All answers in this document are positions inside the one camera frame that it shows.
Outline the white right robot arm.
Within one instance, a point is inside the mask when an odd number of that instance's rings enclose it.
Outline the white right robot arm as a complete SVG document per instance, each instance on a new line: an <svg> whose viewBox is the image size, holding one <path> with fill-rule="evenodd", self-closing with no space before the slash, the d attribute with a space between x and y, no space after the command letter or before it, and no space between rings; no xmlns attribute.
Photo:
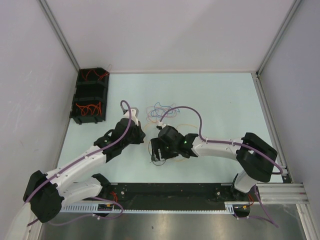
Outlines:
<svg viewBox="0 0 320 240"><path fill-rule="evenodd" d="M159 130L150 140L153 161L183 158L219 157L237 161L242 171L233 180L231 196L242 201L257 183L271 180L278 152L252 132L236 140L205 139L197 133L182 135L173 126Z"/></svg>

